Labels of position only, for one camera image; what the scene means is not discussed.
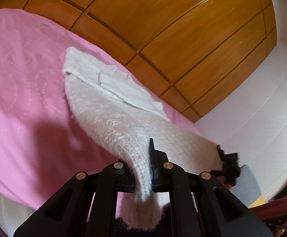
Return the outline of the white knitted sweater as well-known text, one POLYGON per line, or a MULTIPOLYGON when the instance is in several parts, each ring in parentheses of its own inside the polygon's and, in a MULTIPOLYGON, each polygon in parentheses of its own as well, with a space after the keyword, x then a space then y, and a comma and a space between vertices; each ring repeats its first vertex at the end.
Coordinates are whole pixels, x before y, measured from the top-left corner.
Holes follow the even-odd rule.
POLYGON ((135 192, 122 198, 120 215, 132 228, 152 229, 167 199, 152 191, 149 144, 192 173, 220 170, 217 145, 168 119, 161 102, 130 74, 74 47, 62 70, 70 109, 85 133, 122 159, 135 177, 135 192))

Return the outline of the pink bedspread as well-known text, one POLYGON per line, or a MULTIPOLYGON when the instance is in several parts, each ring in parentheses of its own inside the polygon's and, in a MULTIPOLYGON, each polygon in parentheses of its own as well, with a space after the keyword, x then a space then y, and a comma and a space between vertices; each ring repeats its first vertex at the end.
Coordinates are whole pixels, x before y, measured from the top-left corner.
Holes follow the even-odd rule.
POLYGON ((71 114, 61 73, 69 47, 124 70, 47 18, 0 9, 0 194, 33 209, 77 172, 93 174, 116 161, 71 114))

